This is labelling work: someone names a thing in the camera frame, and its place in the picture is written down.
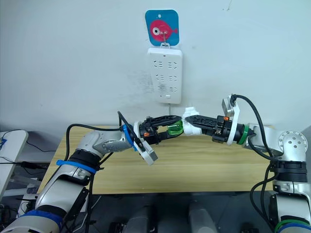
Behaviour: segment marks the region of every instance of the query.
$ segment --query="blue band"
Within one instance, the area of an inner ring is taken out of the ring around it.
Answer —
[[[136,147],[134,146],[134,142],[131,139],[130,134],[128,133],[127,127],[126,125],[123,125],[123,131],[125,133],[125,137],[127,139],[127,141],[131,144],[131,146],[134,148],[134,151],[137,151]]]
[[[91,168],[91,167],[89,167],[89,166],[86,166],[86,165],[77,163],[77,162],[73,162],[73,161],[64,161],[64,160],[60,160],[60,159],[57,160],[57,162],[56,162],[56,165],[59,165],[59,166],[61,166],[61,165],[63,165],[63,164],[68,164],[68,165],[77,166],[77,167],[82,168],[82,169],[84,169],[84,170],[86,170],[86,171],[89,171],[89,172],[91,172],[91,173],[93,173],[93,174],[96,173],[96,170],[95,170],[95,169],[93,169],[93,168]]]
[[[24,216],[40,216],[40,217],[46,217],[50,220],[53,220],[59,227],[59,230],[62,229],[62,224],[63,224],[63,218],[61,216],[49,213],[49,212],[45,212],[45,211],[41,211],[41,210],[31,210],[27,213],[25,213],[24,215],[22,215],[21,217]]]
[[[307,225],[303,225],[303,224],[299,224],[299,223],[288,223],[286,225],[284,225],[283,227],[281,227],[279,230],[278,230],[278,233],[281,233],[282,230],[286,229],[286,228],[289,228],[289,227],[299,227],[299,228],[304,228],[304,229],[308,229],[311,231],[311,227],[310,226],[307,226]]]

